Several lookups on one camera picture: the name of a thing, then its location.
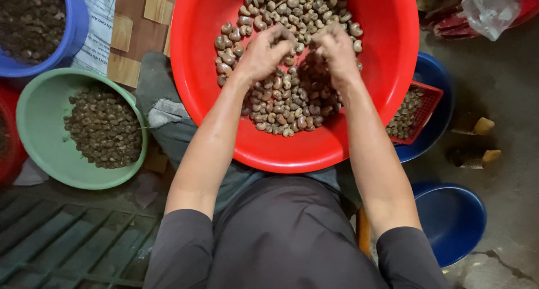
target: gray pants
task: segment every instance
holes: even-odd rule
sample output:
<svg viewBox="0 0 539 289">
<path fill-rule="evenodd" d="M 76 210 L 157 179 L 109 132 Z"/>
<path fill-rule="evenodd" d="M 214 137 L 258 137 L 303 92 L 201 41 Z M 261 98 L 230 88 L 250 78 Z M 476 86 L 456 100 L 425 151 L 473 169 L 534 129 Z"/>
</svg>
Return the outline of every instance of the gray pants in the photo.
<svg viewBox="0 0 539 289">
<path fill-rule="evenodd" d="M 174 169 L 177 169 L 197 126 L 179 98 L 167 56 L 161 52 L 144 55 L 136 95 L 138 110 L 147 119 L 154 138 L 168 155 Z M 217 194 L 215 214 L 218 215 L 254 182 L 273 175 L 232 160 Z M 349 160 L 302 176 L 325 184 L 339 197 L 347 216 L 357 212 L 360 195 Z"/>
</svg>

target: concrete floor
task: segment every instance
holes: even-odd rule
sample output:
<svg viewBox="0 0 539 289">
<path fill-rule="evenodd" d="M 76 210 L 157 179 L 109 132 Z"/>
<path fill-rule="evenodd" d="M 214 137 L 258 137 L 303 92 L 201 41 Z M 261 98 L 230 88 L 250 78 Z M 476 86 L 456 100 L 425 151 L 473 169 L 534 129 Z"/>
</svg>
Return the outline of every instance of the concrete floor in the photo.
<svg viewBox="0 0 539 289">
<path fill-rule="evenodd" d="M 446 133 L 405 163 L 411 182 L 454 182 L 476 192 L 488 222 L 475 251 L 444 272 L 453 288 L 539 288 L 539 18 L 486 38 L 442 42 L 421 33 L 420 50 L 440 60 L 456 85 L 456 111 L 496 122 L 492 137 Z M 446 151 L 462 143 L 501 149 L 483 170 L 452 167 Z"/>
</svg>

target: clear plastic bag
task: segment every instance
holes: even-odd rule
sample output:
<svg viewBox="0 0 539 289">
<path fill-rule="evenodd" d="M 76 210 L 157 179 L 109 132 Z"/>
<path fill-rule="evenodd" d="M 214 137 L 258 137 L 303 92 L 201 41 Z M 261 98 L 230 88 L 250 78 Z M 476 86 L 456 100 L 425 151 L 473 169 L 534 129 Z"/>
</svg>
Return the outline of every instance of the clear plastic bag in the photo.
<svg viewBox="0 0 539 289">
<path fill-rule="evenodd" d="M 500 37 L 519 16 L 520 0 L 462 0 L 470 27 L 491 41 Z"/>
</svg>

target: forearm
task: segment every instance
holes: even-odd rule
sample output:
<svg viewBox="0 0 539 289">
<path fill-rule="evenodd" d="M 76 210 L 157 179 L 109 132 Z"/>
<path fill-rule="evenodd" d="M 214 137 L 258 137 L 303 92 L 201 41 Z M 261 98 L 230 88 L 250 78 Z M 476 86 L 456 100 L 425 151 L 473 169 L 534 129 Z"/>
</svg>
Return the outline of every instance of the forearm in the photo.
<svg viewBox="0 0 539 289">
<path fill-rule="evenodd" d="M 248 82 L 233 75 L 192 138 L 172 181 L 165 214 L 178 209 L 201 211 L 210 218 L 236 142 L 241 103 Z"/>
<path fill-rule="evenodd" d="M 421 228 L 410 182 L 361 79 L 343 101 L 350 161 L 374 235 L 398 226 Z"/>
</svg>

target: shirt sleeve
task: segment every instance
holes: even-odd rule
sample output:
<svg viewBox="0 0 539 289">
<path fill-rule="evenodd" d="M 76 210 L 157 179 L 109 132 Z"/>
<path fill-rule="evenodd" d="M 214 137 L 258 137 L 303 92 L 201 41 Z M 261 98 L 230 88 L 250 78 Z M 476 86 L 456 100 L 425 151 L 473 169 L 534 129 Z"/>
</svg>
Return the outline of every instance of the shirt sleeve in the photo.
<svg viewBox="0 0 539 289">
<path fill-rule="evenodd" d="M 172 211 L 163 217 L 143 289 L 204 288 L 212 265 L 212 222 L 202 212 Z"/>
<path fill-rule="evenodd" d="M 380 273 L 391 288 L 449 288 L 423 231 L 390 229 L 378 239 L 376 250 Z"/>
</svg>

